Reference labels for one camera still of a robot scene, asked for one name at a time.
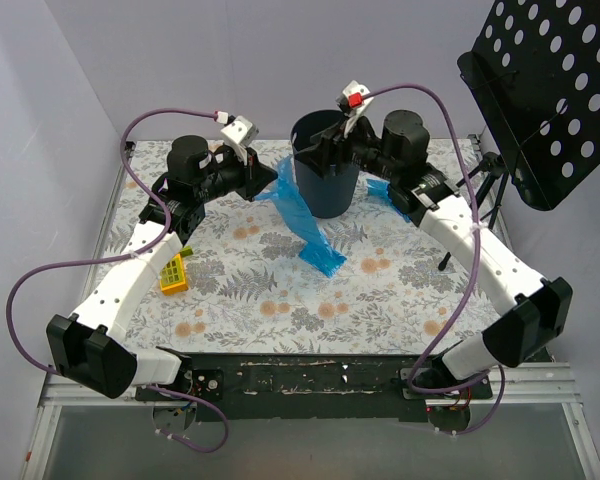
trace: red connector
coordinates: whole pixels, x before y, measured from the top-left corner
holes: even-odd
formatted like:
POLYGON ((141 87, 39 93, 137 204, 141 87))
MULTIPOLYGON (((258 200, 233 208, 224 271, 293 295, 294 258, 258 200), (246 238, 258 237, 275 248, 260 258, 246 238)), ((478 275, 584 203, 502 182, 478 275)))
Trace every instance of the red connector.
POLYGON ((362 105, 362 94, 361 93, 354 93, 349 96, 349 106, 351 108, 356 108, 356 107, 359 107, 360 105, 362 105))

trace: yellow toy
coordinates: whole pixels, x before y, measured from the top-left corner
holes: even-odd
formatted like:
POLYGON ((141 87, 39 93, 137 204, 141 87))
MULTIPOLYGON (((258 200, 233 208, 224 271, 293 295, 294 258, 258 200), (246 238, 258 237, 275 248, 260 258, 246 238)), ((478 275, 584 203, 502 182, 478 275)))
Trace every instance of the yellow toy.
POLYGON ((173 295, 189 290, 187 272, 182 261, 183 257, 189 255, 193 255, 193 250, 191 247, 184 247, 160 272, 160 290, 165 295, 173 295))

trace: robotic arm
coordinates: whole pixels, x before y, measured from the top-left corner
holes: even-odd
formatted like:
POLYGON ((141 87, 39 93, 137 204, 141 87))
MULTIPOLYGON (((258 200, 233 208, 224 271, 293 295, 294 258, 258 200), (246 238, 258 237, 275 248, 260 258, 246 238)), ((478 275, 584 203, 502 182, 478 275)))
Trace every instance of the robotic arm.
MULTIPOLYGON (((430 136, 422 118, 406 110, 391 112, 378 138, 362 116, 373 100, 362 99, 367 93, 363 85, 349 84, 337 100, 343 120, 316 134, 296 159, 323 178, 354 163, 388 180, 395 207, 470 270, 476 228, 471 209, 455 185, 427 162, 430 136)), ((481 232, 478 284, 500 319, 434 358, 432 367, 416 377, 416 386, 452 387, 498 364, 517 367, 562 333, 573 293, 569 284, 562 278, 546 280, 488 230, 481 232)))
MULTIPOLYGON (((204 138, 194 135, 173 142, 168 171, 152 187, 171 212, 170 231, 154 248, 115 265, 69 317, 55 315, 49 322, 47 337, 60 374, 109 398, 120 396, 129 386, 186 381, 180 378, 184 359, 176 352, 128 350, 122 341, 160 270, 204 219, 204 204, 230 192, 253 201, 277 178, 249 147, 257 133, 249 120, 237 117, 221 130, 224 144, 215 152, 209 151, 204 138)), ((164 212, 150 200, 122 253, 132 253, 157 238, 164 225, 164 212)))

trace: gray floor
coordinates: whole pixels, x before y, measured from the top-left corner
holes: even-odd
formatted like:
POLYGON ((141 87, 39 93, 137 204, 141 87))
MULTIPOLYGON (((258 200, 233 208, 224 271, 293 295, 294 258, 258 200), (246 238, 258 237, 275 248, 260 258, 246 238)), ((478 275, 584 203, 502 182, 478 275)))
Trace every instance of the gray floor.
MULTIPOLYGON (((488 406, 472 407, 474 418, 488 406)), ((211 445, 220 424, 188 435, 211 445)), ((583 479, 560 405, 504 405, 484 430, 451 439, 391 420, 234 421, 225 447, 189 451, 154 433, 151 408, 64 407, 45 478, 583 479)))

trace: trash can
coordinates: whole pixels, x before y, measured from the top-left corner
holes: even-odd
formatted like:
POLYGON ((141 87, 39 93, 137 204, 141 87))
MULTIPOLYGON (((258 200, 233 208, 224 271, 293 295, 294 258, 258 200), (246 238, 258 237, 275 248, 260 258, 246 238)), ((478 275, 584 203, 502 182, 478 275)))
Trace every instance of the trash can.
POLYGON ((317 218, 334 218, 347 211, 353 199, 360 169, 349 164, 339 175, 321 178, 308 166, 298 162, 295 154, 311 146, 312 135, 330 127, 343 116, 338 110, 320 110, 302 117, 291 130, 298 190, 307 202, 311 214, 317 218))

